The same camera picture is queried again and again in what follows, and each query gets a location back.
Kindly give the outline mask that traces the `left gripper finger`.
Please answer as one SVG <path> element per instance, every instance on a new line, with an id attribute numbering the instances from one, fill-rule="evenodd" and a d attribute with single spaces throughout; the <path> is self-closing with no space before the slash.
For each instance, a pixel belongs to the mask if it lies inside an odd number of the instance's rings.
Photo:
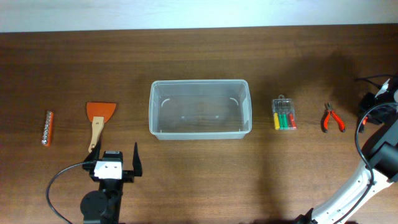
<path id="1" fill-rule="evenodd" d="M 137 142 L 135 142 L 134 144 L 132 166 L 133 166 L 134 177 L 142 177 L 143 170 L 142 170 L 142 163 L 139 157 Z"/>
<path id="2" fill-rule="evenodd" d="M 87 155 L 84 161 L 85 162 L 97 161 L 100 156 L 100 150 L 101 150 L 101 141 L 99 140 L 96 143 L 96 146 L 91 150 L 91 152 Z"/>

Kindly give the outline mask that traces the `small red-handled pliers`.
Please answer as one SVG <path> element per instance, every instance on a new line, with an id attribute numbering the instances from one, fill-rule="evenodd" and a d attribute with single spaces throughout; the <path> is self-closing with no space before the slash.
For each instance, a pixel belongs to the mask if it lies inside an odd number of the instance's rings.
<path id="1" fill-rule="evenodd" d="M 333 118 L 336 121 L 338 128 L 342 133 L 346 131 L 343 120 L 337 115 L 330 103 L 325 103 L 325 112 L 321 120 L 321 129 L 324 133 L 328 132 L 328 123 L 330 118 Z"/>

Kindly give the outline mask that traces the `clear screwdriver set case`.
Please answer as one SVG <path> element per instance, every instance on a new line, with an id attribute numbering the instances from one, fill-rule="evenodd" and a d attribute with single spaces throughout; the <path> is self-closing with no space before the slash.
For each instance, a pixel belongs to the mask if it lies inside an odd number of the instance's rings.
<path id="1" fill-rule="evenodd" d="M 279 95 L 272 100 L 272 115 L 274 119 L 274 128 L 277 131 L 296 130 L 295 108 L 291 98 Z"/>

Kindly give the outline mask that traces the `orange-black long nose pliers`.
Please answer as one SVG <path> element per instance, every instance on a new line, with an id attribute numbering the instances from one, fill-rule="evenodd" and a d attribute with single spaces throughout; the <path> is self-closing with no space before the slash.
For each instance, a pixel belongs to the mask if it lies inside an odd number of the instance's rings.
<path id="1" fill-rule="evenodd" d="M 363 133 L 364 132 L 364 127 L 366 125 L 366 123 L 368 122 L 368 117 L 364 117 L 364 118 L 358 118 L 358 127 L 359 127 L 359 133 Z"/>

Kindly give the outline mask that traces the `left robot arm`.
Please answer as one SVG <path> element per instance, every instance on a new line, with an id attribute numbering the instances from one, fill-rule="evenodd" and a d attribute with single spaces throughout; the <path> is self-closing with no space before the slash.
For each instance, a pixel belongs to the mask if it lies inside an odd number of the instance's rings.
<path id="1" fill-rule="evenodd" d="M 123 169 L 121 151 L 105 151 L 100 157 L 100 150 L 98 142 L 82 165 L 92 181 L 99 183 L 99 188 L 83 197 L 80 210 L 84 223 L 118 223 L 124 184 L 133 183 L 135 177 L 142 176 L 138 146 L 134 145 L 132 170 Z"/>

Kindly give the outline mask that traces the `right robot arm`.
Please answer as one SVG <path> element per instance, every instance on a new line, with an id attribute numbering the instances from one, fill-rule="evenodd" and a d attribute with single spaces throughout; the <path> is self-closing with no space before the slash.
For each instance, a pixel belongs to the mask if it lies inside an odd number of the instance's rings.
<path id="1" fill-rule="evenodd" d="M 359 145 L 357 125 L 354 143 L 361 158 L 356 171 L 330 199 L 295 223 L 345 223 L 371 197 L 397 182 L 397 115 L 395 114 L 365 143 Z"/>

